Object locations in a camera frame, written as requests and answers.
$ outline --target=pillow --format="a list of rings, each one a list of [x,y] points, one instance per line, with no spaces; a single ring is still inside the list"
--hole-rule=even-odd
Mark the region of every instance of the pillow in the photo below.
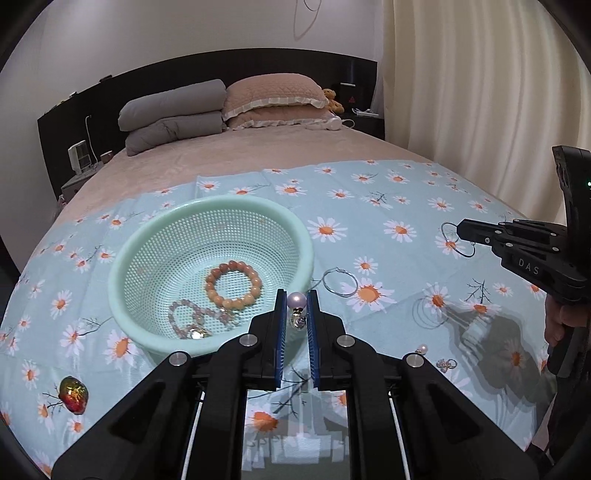
[[[223,104],[224,121],[255,108],[271,105],[328,105],[322,88],[298,73],[270,73],[238,80],[228,87]]]
[[[276,127],[277,125],[319,124],[333,118],[327,108],[313,105],[266,106],[239,113],[228,120],[233,130],[249,127]]]
[[[175,140],[220,134],[222,125],[222,113],[219,111],[163,118],[131,132],[125,139],[125,149],[127,155],[133,157]]]
[[[221,110],[226,86],[221,80],[194,83],[185,87],[136,98],[119,113],[119,129],[131,132],[161,118]]]

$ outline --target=teddy bear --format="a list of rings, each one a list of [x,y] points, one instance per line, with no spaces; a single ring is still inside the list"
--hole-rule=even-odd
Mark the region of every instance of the teddy bear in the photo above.
[[[335,114],[340,114],[343,113],[345,111],[344,107],[335,100],[336,97],[336,93],[334,90],[331,90],[329,88],[325,88],[324,90],[322,90],[324,92],[324,96],[328,98],[329,100],[329,110]]]

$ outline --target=light blue floral sheet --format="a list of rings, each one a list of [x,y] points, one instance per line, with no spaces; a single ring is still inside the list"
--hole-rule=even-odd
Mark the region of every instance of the light blue floral sheet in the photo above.
[[[490,248],[477,245],[465,258],[456,250],[469,255],[472,246],[441,232],[443,222],[497,223],[516,213],[440,165],[359,160],[198,177],[52,227],[0,330],[0,413],[41,469],[49,473],[155,366],[109,310],[109,269],[124,242],[174,205],[228,193],[294,212],[313,239],[314,278],[333,267],[356,275],[350,298],[317,288],[322,310],[340,316],[349,333],[399,358],[422,348],[513,441],[529,444],[551,399],[544,294],[504,270]],[[327,282],[355,291],[346,275]],[[313,390],[306,342],[290,330],[283,388],[249,393],[244,478],[348,478],[346,397]],[[89,390],[82,416],[55,398],[68,375]]]

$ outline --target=screw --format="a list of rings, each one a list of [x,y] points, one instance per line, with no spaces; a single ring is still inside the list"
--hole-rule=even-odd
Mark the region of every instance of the screw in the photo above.
[[[187,361],[187,354],[184,352],[174,352],[168,357],[168,361],[174,367],[180,367]]]
[[[355,344],[355,338],[351,335],[341,335],[336,339],[336,342],[345,348],[353,346]]]
[[[238,341],[242,346],[253,346],[256,345],[256,343],[258,342],[258,338],[256,337],[256,335],[253,335],[252,333],[247,333],[245,335],[242,335],[240,337],[240,340]]]
[[[407,356],[407,364],[409,367],[413,367],[413,368],[422,367],[424,363],[425,363],[425,359],[423,358],[422,355],[419,355],[418,353],[411,353],[410,355]]]

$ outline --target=bed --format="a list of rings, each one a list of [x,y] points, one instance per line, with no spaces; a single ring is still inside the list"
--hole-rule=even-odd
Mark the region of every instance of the bed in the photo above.
[[[443,222],[520,215],[454,172],[343,128],[250,128],[118,153],[62,211],[22,272],[0,331],[0,411],[34,462],[53,462],[154,367],[106,302],[113,259],[159,212],[195,198],[247,194],[288,207],[313,239],[314,278],[356,275],[321,308],[378,352],[422,349],[525,448],[552,397],[544,295],[501,268],[490,249],[451,244]],[[329,285],[350,293],[347,276]],[[251,392],[243,478],[347,478],[345,396],[309,382],[305,338],[288,337],[285,388]],[[82,416],[55,397],[72,375],[89,390]]]

